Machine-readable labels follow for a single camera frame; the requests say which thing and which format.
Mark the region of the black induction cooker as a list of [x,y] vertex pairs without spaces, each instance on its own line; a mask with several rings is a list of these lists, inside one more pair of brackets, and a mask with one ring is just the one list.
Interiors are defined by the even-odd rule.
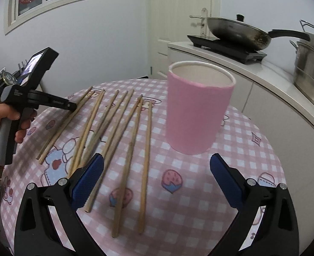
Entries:
[[248,50],[239,45],[224,42],[213,36],[187,35],[187,37],[193,43],[194,47],[212,51],[242,64],[260,63],[267,56],[266,53],[261,51]]

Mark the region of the wooden chopstick eight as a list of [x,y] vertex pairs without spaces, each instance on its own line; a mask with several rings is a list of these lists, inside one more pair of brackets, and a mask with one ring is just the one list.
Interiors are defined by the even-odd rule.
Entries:
[[152,102],[148,103],[148,124],[145,138],[145,156],[142,170],[140,211],[138,216],[138,233],[143,234],[145,229],[145,211],[147,199],[148,172],[150,167],[150,150],[151,150],[151,130],[152,130]]

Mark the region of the pink checkered tablecloth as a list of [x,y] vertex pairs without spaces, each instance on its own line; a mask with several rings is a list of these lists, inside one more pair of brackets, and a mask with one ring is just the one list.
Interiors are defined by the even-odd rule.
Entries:
[[[52,131],[61,123],[65,111],[49,108],[33,122],[13,164],[2,176],[0,217],[10,244],[21,198],[29,183],[49,186],[67,175],[74,150],[96,102],[105,95],[98,110],[99,121],[108,102],[119,90],[115,102],[125,91],[134,90],[131,103],[142,95],[140,127],[132,157],[118,237],[111,236],[115,204],[134,122],[130,122],[98,191],[92,211],[79,209],[83,224],[108,255],[207,255],[229,227],[236,212],[221,192],[209,168],[210,157],[218,153],[226,163],[246,178],[274,187],[285,181],[282,165],[259,128],[234,107],[226,110],[221,129],[211,148],[202,154],[185,155],[166,141],[167,84],[162,80],[132,79],[103,83],[93,88],[92,97],[60,135],[40,165],[36,157]],[[152,102],[150,167],[148,172],[145,229],[138,233],[138,216],[148,103]]]

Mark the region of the wooden chopstick six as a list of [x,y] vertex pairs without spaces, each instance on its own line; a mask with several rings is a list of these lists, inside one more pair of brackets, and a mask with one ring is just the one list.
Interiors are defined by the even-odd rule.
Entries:
[[128,116],[126,117],[126,119],[124,120],[123,124],[121,127],[119,127],[121,119],[119,119],[119,121],[117,122],[113,132],[111,133],[110,138],[108,138],[108,149],[106,153],[103,153],[103,157],[104,157],[104,169],[103,172],[101,174],[101,176],[99,177],[97,183],[95,184],[92,192],[90,193],[88,200],[85,203],[84,206],[84,211],[86,213],[90,213],[92,211],[92,207],[94,205],[94,202],[96,200],[96,196],[97,193],[101,187],[101,184],[105,178],[106,172],[110,166],[110,163],[112,161],[112,158],[116,152],[116,149],[119,145],[119,142],[132,118],[132,116],[134,115],[134,112],[136,111],[136,109],[138,108],[140,102],[142,101],[142,95],[140,95],[137,99],[136,102],[134,104],[134,106],[132,107],[132,109],[130,110]]

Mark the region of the white panel door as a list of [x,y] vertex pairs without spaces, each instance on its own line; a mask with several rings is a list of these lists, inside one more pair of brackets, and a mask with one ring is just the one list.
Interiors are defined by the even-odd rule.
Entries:
[[150,76],[166,79],[170,61],[168,44],[189,41],[187,35],[200,35],[199,16],[203,7],[208,17],[220,14],[221,0],[148,0],[148,58]]

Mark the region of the wooden chopstick five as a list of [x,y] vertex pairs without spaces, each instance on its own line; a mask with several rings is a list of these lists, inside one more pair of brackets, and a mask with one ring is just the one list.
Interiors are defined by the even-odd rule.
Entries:
[[127,96],[128,96],[128,100],[126,101],[126,103],[129,103],[133,93],[134,93],[134,90],[125,91],[122,97],[115,104],[115,106],[113,108],[110,108],[110,111],[108,112],[106,119],[104,120],[100,130],[95,134],[95,136],[92,136],[92,138],[90,139],[90,142],[86,146],[86,150],[82,155],[82,159],[78,167],[85,166],[86,162],[90,159],[93,150],[96,149],[98,142],[105,134],[107,128],[109,127],[112,119],[114,118],[121,104],[124,102]]

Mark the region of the wooden chopstick seven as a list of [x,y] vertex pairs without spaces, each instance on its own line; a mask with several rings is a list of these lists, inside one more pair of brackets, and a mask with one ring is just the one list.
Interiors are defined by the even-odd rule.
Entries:
[[130,166],[132,163],[132,157],[133,157],[133,152],[134,152],[134,146],[136,143],[136,136],[138,132],[138,127],[139,127],[139,122],[140,122],[140,114],[141,114],[141,109],[142,109],[142,96],[140,96],[138,106],[137,106],[137,116],[136,119],[134,120],[134,127],[132,130],[132,136],[130,138],[129,146],[128,146],[128,151],[126,154],[126,161],[120,181],[120,186],[119,190],[117,192],[117,197],[116,197],[116,206],[115,206],[115,215],[114,215],[114,222],[112,224],[112,232],[111,236],[113,238],[116,238],[119,236],[119,228],[120,228],[120,219],[121,219],[121,213],[122,213],[122,207],[123,207],[123,200],[125,198],[125,191],[126,191],[126,184],[127,180],[129,177],[130,173]]

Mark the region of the wooden chopstick four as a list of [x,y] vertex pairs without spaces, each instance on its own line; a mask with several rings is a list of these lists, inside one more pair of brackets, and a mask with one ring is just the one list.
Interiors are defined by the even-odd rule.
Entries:
[[[100,130],[100,128],[101,128],[101,126],[102,126],[104,120],[106,119],[106,116],[107,116],[108,112],[110,111],[110,108],[111,108],[111,106],[112,106],[112,104],[113,104],[113,102],[114,102],[116,96],[118,95],[118,93],[119,93],[119,90],[116,90],[114,96],[110,99],[110,102],[109,102],[109,104],[107,105],[107,107],[106,107],[106,109],[105,109],[105,112],[103,113],[102,117],[100,118],[100,120],[99,120],[99,122],[98,122],[98,124],[97,124],[97,127],[96,127],[96,129],[95,129],[95,132],[94,132],[93,136],[95,136],[95,134]],[[83,147],[83,152],[80,153],[79,162],[78,162],[77,165],[75,165],[75,168],[77,168],[77,167],[79,166],[80,162],[81,162],[82,155],[83,155],[83,153],[84,153],[84,148],[85,148],[85,145],[84,145],[84,147]]]

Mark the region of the pink paper cup holder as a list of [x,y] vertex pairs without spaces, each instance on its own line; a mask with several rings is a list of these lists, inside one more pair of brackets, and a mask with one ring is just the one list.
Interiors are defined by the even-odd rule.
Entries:
[[236,79],[225,69],[180,61],[167,74],[166,140],[182,154],[202,154],[215,142]]

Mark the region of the wooden chopstick one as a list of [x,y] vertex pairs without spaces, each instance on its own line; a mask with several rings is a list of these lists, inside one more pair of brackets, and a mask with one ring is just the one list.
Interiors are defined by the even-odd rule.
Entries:
[[90,91],[93,89],[93,87],[89,87],[88,90],[83,94],[83,96],[80,98],[80,100],[76,103],[76,109],[71,112],[67,113],[60,124],[52,131],[51,135],[49,136],[46,143],[41,148],[38,156],[36,159],[38,160],[38,163],[41,165],[44,161],[44,158],[49,153],[51,147],[54,145],[55,141],[59,138],[61,133],[65,130],[66,126],[70,123],[70,121],[73,119],[73,117],[80,111],[80,109],[83,107],[83,105],[87,102],[87,100],[90,98],[92,94],[90,94]]

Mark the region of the wooden chopstick three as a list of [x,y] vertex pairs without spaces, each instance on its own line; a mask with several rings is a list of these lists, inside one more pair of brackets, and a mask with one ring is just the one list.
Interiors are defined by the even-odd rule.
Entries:
[[72,161],[70,163],[70,167],[69,167],[69,170],[68,170],[68,175],[67,175],[68,178],[71,177],[75,165],[77,165],[78,162],[79,162],[80,153],[83,152],[83,147],[85,145],[85,142],[87,141],[90,127],[92,126],[93,120],[94,120],[94,118],[96,116],[96,113],[98,111],[98,108],[100,106],[100,103],[101,103],[101,101],[103,99],[104,94],[105,94],[105,90],[102,90],[100,92],[100,94],[98,95],[97,99],[96,99],[96,102],[95,102],[94,107],[93,107],[93,109],[91,111],[91,114],[88,116],[86,125],[84,126],[83,131],[82,131],[82,133],[80,135],[80,138],[79,138],[79,140],[78,140],[78,142],[76,144],[76,148],[75,148],[75,151],[74,151],[74,154],[73,154],[73,157],[72,157]]

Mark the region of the stainless steel steamer pot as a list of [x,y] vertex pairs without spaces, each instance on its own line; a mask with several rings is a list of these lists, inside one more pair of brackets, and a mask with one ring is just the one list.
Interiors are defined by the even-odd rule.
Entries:
[[294,85],[314,104],[314,34],[308,32],[310,40],[291,41],[296,49]]

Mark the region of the white kitchen counter cabinet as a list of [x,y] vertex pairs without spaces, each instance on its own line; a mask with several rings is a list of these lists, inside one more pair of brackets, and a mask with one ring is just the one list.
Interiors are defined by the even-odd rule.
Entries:
[[242,64],[190,42],[167,45],[169,63],[203,61],[234,75],[231,105],[267,137],[279,157],[294,202],[299,250],[314,240],[314,105],[293,85],[293,77],[266,60]]

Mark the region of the black wok with lid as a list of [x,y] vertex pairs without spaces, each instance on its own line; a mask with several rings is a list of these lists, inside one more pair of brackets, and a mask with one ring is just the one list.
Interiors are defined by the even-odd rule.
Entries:
[[273,29],[265,32],[244,22],[243,15],[237,15],[237,20],[222,17],[208,17],[207,26],[210,32],[220,40],[240,44],[242,47],[260,51],[266,49],[271,40],[281,37],[292,37],[310,41],[306,32],[289,29]]

